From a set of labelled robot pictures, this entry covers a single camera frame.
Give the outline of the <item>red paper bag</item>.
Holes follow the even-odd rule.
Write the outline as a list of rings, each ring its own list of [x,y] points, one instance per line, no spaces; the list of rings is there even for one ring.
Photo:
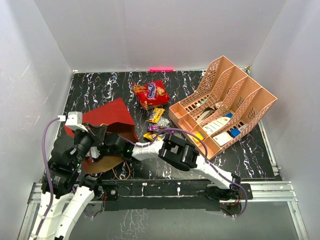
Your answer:
[[[135,123],[121,98],[117,98],[116,100],[106,103],[89,112],[82,113],[82,115],[83,124],[89,123],[93,126],[107,125],[105,136],[110,133],[117,134],[130,143],[134,144],[138,142],[135,132]],[[65,124],[64,128],[69,136],[74,137],[73,130],[65,126]],[[99,161],[95,162],[89,156],[89,152],[86,154],[83,160],[79,161],[81,161],[83,164],[87,174],[105,173],[114,169],[123,162],[131,162],[122,160],[118,156],[105,156]]]

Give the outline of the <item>light blue snack packet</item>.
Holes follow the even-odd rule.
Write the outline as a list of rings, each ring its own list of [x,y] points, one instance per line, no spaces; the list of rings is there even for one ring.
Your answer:
[[[156,125],[162,126],[162,127],[168,127],[171,125],[171,121],[161,116],[158,122],[156,123]]]

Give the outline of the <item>red cookie snack bag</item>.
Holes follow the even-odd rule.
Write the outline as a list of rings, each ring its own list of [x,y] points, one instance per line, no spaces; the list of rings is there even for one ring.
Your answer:
[[[170,97],[161,80],[148,82],[145,85],[133,83],[132,90],[141,107],[145,110],[167,104]]]

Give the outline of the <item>pink plastic file organizer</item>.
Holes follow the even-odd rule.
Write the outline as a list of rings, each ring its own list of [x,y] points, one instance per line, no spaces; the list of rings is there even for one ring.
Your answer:
[[[258,124],[277,98],[257,83],[224,55],[213,60],[196,91],[169,108],[169,118],[180,129],[201,133],[202,143],[194,136],[186,138],[197,149],[212,159],[247,135]],[[203,126],[220,118],[229,122],[214,134],[208,135]],[[240,135],[220,147],[213,137],[231,129],[239,129]]]

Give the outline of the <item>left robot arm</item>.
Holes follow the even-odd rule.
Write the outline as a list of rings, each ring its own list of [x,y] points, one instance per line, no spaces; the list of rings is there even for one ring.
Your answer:
[[[61,156],[53,155],[42,181],[40,207],[30,234],[31,240],[67,240],[93,199],[103,195],[98,177],[86,174],[80,181],[79,168],[92,147],[102,147],[106,126],[83,125],[74,132],[74,145]]]

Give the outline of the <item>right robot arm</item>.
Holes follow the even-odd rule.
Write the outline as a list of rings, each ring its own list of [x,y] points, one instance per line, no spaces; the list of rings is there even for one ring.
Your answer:
[[[94,162],[105,156],[120,157],[125,161],[163,160],[172,167],[188,172],[197,172],[212,181],[215,187],[210,196],[218,200],[238,199],[241,178],[210,163],[194,145],[171,133],[153,142],[130,143],[116,133],[108,133],[104,143],[90,149]]]

